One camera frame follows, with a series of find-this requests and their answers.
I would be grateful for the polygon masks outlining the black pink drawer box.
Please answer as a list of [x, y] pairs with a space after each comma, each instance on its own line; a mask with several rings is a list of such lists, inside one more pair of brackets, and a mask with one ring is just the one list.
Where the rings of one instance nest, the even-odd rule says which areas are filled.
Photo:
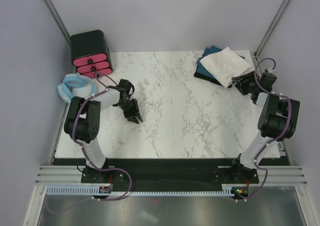
[[113, 72], [110, 51], [101, 30], [72, 35], [70, 52], [71, 63], [80, 75], [93, 79], [96, 73], [110, 75]]

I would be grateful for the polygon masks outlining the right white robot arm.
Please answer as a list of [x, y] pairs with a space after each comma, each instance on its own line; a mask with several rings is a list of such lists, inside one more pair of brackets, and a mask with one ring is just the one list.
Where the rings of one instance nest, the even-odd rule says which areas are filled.
[[233, 159], [229, 177], [233, 182], [253, 180], [256, 166], [278, 142], [291, 138], [296, 130], [300, 101], [287, 100], [272, 93], [277, 77], [267, 71], [261, 76], [252, 71], [232, 78], [232, 82], [242, 95], [251, 94], [255, 105], [262, 107], [257, 123], [258, 134], [243, 153]]

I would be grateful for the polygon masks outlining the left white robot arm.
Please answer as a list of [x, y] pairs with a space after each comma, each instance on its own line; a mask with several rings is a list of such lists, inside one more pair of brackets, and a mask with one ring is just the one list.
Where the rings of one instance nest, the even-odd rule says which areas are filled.
[[127, 121], [135, 124], [143, 122], [138, 101], [131, 98], [134, 92], [134, 85], [121, 79], [117, 85], [107, 86], [87, 99], [78, 96], [71, 99], [64, 132], [80, 146], [86, 165], [93, 168], [92, 176], [98, 182], [106, 182], [110, 176], [109, 169], [105, 167], [107, 158], [98, 141], [101, 111], [110, 106], [119, 107]]

